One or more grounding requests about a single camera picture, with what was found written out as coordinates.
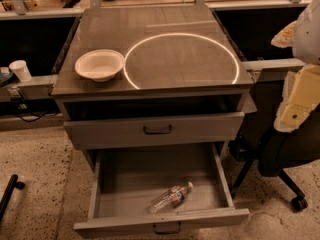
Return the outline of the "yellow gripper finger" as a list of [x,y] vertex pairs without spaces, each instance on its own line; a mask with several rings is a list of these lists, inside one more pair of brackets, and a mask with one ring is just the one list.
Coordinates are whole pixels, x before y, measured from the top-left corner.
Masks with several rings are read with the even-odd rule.
[[295,32],[296,21],[285,26],[271,40],[271,44],[278,48],[288,48],[293,45],[293,37]]

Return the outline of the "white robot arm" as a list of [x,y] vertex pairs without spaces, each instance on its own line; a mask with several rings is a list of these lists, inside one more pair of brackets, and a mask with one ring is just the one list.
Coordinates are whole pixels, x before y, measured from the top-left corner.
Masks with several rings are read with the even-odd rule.
[[297,73],[289,73],[274,121],[280,132],[292,132],[320,104],[320,0],[312,2],[298,19],[276,34],[271,44],[292,48],[295,58],[305,63]]

